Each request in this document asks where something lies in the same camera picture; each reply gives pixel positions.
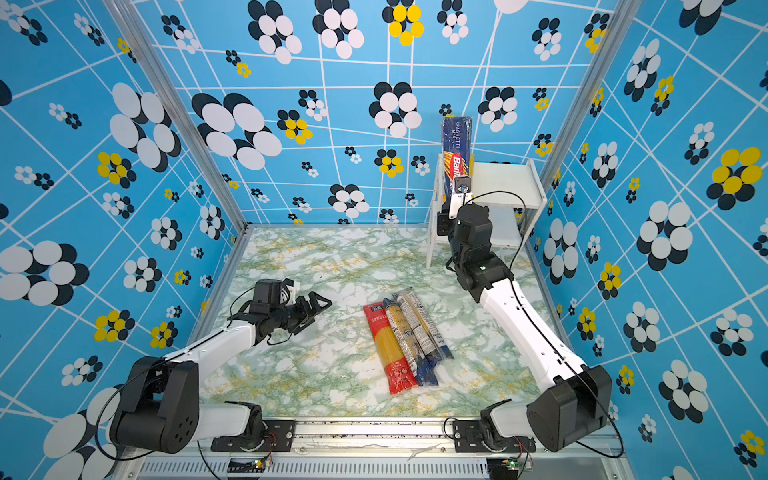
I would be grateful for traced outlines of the blue Barilla spaghetti bag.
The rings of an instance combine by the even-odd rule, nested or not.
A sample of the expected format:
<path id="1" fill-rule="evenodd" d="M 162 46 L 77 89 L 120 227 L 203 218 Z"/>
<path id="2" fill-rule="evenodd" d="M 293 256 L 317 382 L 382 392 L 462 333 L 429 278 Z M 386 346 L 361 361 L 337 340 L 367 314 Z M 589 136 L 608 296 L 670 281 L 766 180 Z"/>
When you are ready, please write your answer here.
<path id="1" fill-rule="evenodd" d="M 471 117 L 443 118 L 441 123 L 444 199 L 452 194 L 456 176 L 471 175 L 473 119 Z"/>

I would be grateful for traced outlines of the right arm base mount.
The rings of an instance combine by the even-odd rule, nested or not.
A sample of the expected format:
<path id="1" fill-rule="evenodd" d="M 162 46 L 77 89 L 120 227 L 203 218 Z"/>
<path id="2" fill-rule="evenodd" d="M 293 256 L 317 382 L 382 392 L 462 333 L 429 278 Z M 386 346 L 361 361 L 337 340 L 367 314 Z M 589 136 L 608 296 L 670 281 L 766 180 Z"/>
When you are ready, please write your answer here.
<path id="1" fill-rule="evenodd" d="M 443 432 L 454 443 L 458 453 L 535 453 L 535 439 L 527 436 L 502 437 L 482 419 L 459 420 L 449 417 L 443 423 Z"/>

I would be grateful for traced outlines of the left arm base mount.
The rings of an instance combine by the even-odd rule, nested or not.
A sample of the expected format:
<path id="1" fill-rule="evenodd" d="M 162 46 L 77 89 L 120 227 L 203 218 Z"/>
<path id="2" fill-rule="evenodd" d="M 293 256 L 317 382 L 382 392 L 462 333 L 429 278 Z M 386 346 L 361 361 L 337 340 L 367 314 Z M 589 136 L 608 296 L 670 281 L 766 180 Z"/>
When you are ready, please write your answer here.
<path id="1" fill-rule="evenodd" d="M 295 420 L 263 420 L 262 426 L 255 434 L 214 438 L 211 443 L 211 450 L 235 454 L 288 453 L 292 449 L 296 426 Z"/>

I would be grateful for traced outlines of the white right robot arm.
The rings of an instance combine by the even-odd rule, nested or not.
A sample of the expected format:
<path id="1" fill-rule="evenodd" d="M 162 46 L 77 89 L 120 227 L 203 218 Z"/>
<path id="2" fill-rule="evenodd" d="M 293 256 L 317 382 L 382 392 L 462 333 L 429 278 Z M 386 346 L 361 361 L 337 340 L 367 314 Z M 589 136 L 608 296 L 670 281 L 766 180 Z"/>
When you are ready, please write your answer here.
<path id="1" fill-rule="evenodd" d="M 447 269 L 510 338 L 539 390 L 528 404 L 504 400 L 485 408 L 483 440 L 501 450 L 514 437 L 533 437 L 557 452 L 615 424 L 610 376 L 601 366 L 588 366 L 538 315 L 510 267 L 493 252 L 492 229 L 488 208 L 475 203 L 437 215 L 436 233 L 451 247 Z"/>

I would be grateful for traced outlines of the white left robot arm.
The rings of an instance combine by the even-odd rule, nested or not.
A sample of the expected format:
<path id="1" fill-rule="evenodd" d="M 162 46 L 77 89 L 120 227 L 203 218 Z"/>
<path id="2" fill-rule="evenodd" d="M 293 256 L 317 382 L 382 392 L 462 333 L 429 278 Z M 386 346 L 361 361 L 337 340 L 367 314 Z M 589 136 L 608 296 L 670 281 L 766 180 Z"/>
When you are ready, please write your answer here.
<path id="1" fill-rule="evenodd" d="M 276 330 L 296 335 L 333 302 L 315 292 L 283 299 L 270 288 L 228 317 L 225 327 L 163 357 L 136 361 L 118 389 L 109 441 L 119 447 L 176 454 L 189 443 L 231 440 L 259 446 L 267 437 L 261 407 L 249 402 L 203 404 L 200 387 L 230 359 L 268 340 Z"/>

